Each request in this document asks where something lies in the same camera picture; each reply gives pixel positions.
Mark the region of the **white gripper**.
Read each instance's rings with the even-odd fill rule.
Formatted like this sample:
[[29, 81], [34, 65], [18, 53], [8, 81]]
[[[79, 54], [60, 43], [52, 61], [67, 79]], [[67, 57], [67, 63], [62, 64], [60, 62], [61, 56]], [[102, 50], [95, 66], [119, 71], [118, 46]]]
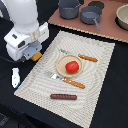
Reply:
[[42, 42], [49, 37], [48, 23], [44, 22], [35, 33], [21, 34], [12, 28], [4, 37], [6, 49], [14, 61], [29, 60], [42, 49]]

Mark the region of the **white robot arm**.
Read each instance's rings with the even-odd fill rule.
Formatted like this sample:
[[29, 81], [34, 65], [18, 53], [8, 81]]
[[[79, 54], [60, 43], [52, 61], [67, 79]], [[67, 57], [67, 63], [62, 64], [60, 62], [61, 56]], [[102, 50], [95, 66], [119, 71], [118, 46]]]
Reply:
[[37, 61], [49, 29], [47, 22], [38, 22], [36, 0], [0, 0], [0, 17], [14, 24], [4, 37], [8, 55], [14, 61]]

